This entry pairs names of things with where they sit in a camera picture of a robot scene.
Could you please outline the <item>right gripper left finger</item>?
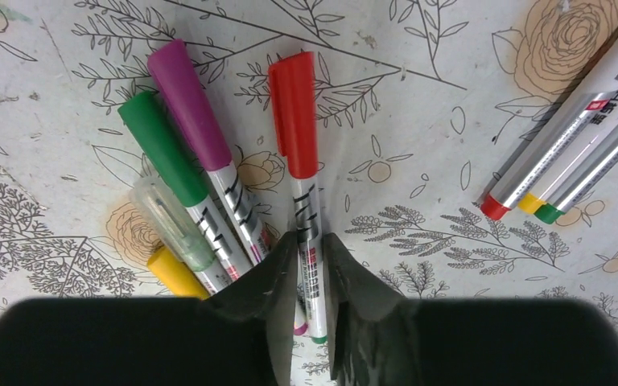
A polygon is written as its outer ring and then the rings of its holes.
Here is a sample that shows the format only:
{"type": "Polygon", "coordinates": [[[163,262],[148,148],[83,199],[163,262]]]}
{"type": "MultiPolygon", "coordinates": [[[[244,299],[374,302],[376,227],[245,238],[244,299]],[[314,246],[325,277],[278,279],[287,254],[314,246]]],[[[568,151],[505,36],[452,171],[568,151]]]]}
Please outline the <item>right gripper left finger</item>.
{"type": "Polygon", "coordinates": [[[259,265],[204,301],[204,385],[290,384],[297,252],[296,232],[284,233],[259,265]]]}

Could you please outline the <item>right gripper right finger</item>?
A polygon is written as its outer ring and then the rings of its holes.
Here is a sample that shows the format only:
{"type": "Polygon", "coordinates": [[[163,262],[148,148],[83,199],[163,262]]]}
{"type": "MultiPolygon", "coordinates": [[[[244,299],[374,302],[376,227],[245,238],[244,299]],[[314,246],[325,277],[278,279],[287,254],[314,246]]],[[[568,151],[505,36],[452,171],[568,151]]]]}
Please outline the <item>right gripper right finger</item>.
{"type": "Polygon", "coordinates": [[[323,237],[328,353],[338,385],[409,385],[403,297],[365,268],[335,233],[323,237]]]}

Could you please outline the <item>green cap yellow-end marker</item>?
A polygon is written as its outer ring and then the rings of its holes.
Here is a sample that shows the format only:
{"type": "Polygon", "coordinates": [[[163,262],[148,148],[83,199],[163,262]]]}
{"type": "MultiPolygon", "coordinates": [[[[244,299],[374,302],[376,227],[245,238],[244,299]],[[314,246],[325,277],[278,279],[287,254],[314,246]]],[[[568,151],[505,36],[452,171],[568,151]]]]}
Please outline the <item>green cap yellow-end marker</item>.
{"type": "Polygon", "coordinates": [[[518,207],[552,224],[567,214],[618,160],[618,102],[596,114],[591,123],[558,156],[518,207]]]}

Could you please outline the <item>black cap marker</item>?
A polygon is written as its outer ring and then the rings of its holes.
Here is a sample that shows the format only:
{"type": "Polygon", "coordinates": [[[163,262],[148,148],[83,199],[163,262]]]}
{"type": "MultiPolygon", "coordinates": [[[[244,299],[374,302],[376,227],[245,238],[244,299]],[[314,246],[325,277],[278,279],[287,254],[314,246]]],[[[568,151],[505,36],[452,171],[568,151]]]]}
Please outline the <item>black cap marker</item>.
{"type": "Polygon", "coordinates": [[[534,215],[546,224],[552,224],[585,196],[618,163],[618,130],[611,133],[592,154],[578,166],[554,198],[542,205],[534,215]]]}

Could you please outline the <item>purple cap marker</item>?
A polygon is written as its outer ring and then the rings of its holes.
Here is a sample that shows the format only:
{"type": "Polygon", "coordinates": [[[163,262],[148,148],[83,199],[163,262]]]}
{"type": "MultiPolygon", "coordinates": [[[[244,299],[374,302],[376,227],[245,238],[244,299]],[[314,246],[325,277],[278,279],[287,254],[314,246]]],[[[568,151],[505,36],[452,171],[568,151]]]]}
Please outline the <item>purple cap marker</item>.
{"type": "Polygon", "coordinates": [[[518,205],[618,91],[616,2],[538,1],[524,32],[515,73],[531,92],[564,100],[484,197],[480,210],[492,220],[518,205]]]}
{"type": "Polygon", "coordinates": [[[175,39],[151,54],[148,69],[183,137],[207,171],[251,264],[258,265],[271,252],[270,235],[237,172],[184,41],[175,39]]]}

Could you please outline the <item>red cap marker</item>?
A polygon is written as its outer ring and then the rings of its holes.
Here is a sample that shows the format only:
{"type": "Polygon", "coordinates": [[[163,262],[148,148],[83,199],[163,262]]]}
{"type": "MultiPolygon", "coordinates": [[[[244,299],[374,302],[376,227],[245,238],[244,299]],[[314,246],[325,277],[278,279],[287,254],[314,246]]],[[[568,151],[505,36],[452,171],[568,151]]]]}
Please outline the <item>red cap marker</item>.
{"type": "Polygon", "coordinates": [[[269,81],[278,150],[290,173],[307,333],[314,343],[324,344],[328,340],[328,323],[313,53],[301,52],[271,65],[269,81]]]}

